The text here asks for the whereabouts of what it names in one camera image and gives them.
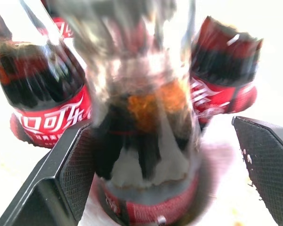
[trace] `bottle bottom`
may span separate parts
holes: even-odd
[[[191,206],[199,183],[201,157],[192,154],[190,161],[186,179],[165,182],[144,191],[120,191],[111,186],[111,181],[102,180],[102,207],[108,206],[126,226],[162,226],[178,221]]]

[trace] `white surface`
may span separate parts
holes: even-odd
[[[9,129],[10,115],[11,108],[0,88],[0,216],[38,160],[49,151],[17,140]],[[211,208],[196,225],[234,226],[241,218],[246,226],[275,226],[264,203],[258,200],[258,193],[247,185],[250,182],[231,119],[232,115],[216,116],[203,138],[203,151],[214,162],[218,186],[216,192],[210,194],[214,201]],[[105,224],[102,225],[108,226],[109,222],[114,225],[101,208],[94,205],[90,198],[80,226],[100,226],[103,219]]]

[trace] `coca-cola logo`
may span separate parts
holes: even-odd
[[[192,78],[191,90],[192,101],[196,106],[210,102],[211,99],[207,97],[211,97],[220,93],[210,90],[210,88],[207,87],[203,81],[194,78]]]
[[[230,102],[222,104],[211,103],[212,97],[221,93],[222,91],[212,91],[203,81],[192,78],[191,83],[191,97],[195,113],[198,118],[211,118],[217,114],[223,114],[225,107]]]
[[[53,22],[55,22],[57,28],[60,31],[60,35],[63,38],[72,38],[73,37],[73,32],[70,29],[70,26],[68,23],[66,23],[64,20],[62,20],[59,17],[53,18]],[[38,28],[38,31],[41,35],[48,35],[48,31],[46,29]]]
[[[55,22],[56,26],[60,30],[60,35],[62,35],[64,38],[72,38],[73,37],[73,31],[70,29],[70,26],[68,23],[63,21],[61,18],[56,17],[52,19],[53,22]]]
[[[53,147],[64,130],[91,118],[91,114],[91,100],[86,87],[62,106],[43,112],[15,112],[31,140],[45,147]]]
[[[78,121],[82,121],[83,118],[90,118],[90,112],[85,112],[85,109],[80,109],[82,101],[83,97],[77,103],[67,104],[57,111],[44,114],[44,117],[27,117],[18,112],[15,113],[15,115],[23,128],[27,131],[41,135],[55,133],[61,129],[65,130]],[[66,112],[69,112],[69,115],[66,124],[62,126]]]

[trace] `dark cola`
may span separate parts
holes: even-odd
[[[107,204],[128,225],[173,223],[192,202],[200,140],[186,93],[188,83],[174,78],[109,100],[98,126],[104,146],[95,153],[96,173]]]
[[[53,147],[67,127],[90,118],[84,75],[64,43],[0,43],[0,84],[36,145]]]
[[[257,99],[254,79],[263,39],[208,16],[192,43],[191,96],[201,127],[221,113],[237,113]]]

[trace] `clear plastic bottle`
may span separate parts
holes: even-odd
[[[35,145],[91,115],[85,72],[40,1],[0,0],[0,84]]]
[[[87,63],[106,201],[127,225],[171,224],[198,182],[192,0],[56,0]]]

